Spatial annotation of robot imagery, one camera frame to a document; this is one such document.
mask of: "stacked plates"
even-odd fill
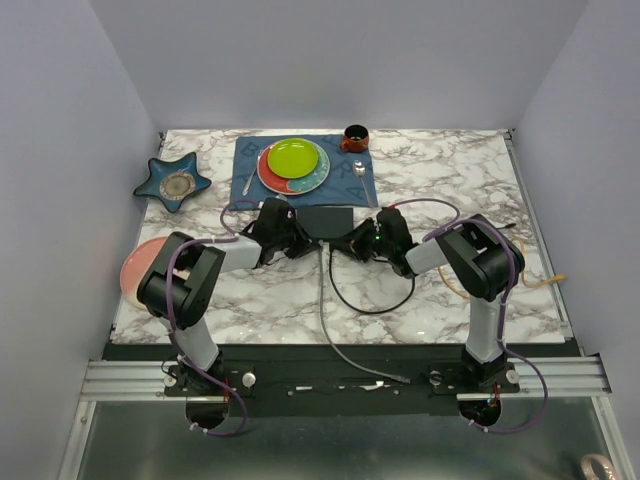
[[[322,185],[331,164],[324,149],[302,138],[287,138],[269,145],[258,159],[260,181],[283,195],[302,195]]]

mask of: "blue star-shaped dish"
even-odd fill
[[[176,162],[150,158],[149,178],[133,194],[137,197],[156,197],[169,212],[175,213],[185,198],[210,185],[211,180],[198,173],[196,152],[191,152]]]

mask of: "gray cable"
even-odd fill
[[[390,373],[379,372],[377,370],[372,370],[370,368],[363,367],[362,365],[358,365],[356,362],[354,362],[353,360],[348,358],[344,353],[342,353],[338,348],[338,346],[335,343],[333,343],[333,340],[331,340],[331,337],[329,336],[327,325],[325,324],[325,321],[324,321],[324,267],[322,265],[322,251],[323,251],[322,248],[318,250],[319,277],[320,277],[320,302],[319,302],[320,303],[320,325],[322,326],[322,331],[324,332],[324,336],[327,339],[327,342],[329,342],[329,345],[331,345],[331,348],[335,350],[335,352],[340,356],[340,358],[342,358],[345,362],[347,362],[352,367],[357,368],[358,370],[362,370],[363,372],[367,372],[372,375],[377,375],[379,377],[390,378],[391,380],[395,380],[396,382],[411,383],[410,379],[403,377],[402,375],[392,375]]]

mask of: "spoon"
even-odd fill
[[[242,189],[242,196],[245,196],[247,195],[247,193],[249,193],[249,187],[251,186],[251,181],[253,180],[253,176],[256,174],[256,171],[258,170],[258,162],[260,161],[260,157],[262,156],[263,152],[264,150],[260,150],[260,153],[258,154],[258,160],[256,160],[256,166],[251,172],[251,175],[249,175],[249,179],[247,180],[247,183],[244,184],[244,188]]]
[[[369,195],[369,190],[367,190],[367,184],[364,183],[364,176],[367,173],[367,167],[365,167],[364,163],[362,163],[360,160],[356,160],[355,162],[353,162],[353,173],[356,177],[360,177],[362,188],[364,188],[364,193],[367,196],[367,203],[369,203],[369,208],[375,208],[373,200],[371,200],[371,196]]]

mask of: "marble table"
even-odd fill
[[[338,130],[172,130],[161,159],[177,160],[196,151],[201,174],[212,188],[188,199],[170,214],[160,202],[149,202],[139,243],[179,230],[195,237],[223,235],[218,216],[229,201],[235,141],[243,135],[339,133]],[[371,156],[381,205],[415,197],[448,200],[464,216],[482,213],[496,226],[511,222],[507,236],[527,246],[526,275],[545,278],[531,219],[523,201],[506,144],[497,131],[376,130]],[[417,203],[400,207],[414,240],[451,218],[448,207]],[[376,210],[356,208],[356,222]],[[255,212],[231,213],[228,222],[241,228]],[[325,249],[325,272],[328,252]],[[339,253],[335,279],[354,305],[377,310],[395,305],[410,288],[388,265],[353,262]],[[218,343],[325,343],[318,317],[318,257],[282,259],[271,267],[223,274],[205,315]],[[437,271],[417,278],[413,298],[384,315],[359,315],[336,297],[325,278],[325,314],[337,343],[463,343],[469,328],[469,302],[453,293]],[[560,343],[561,316],[551,287],[513,291],[506,327],[508,342]],[[145,310],[121,303],[112,332],[115,343],[168,343],[161,323]]]

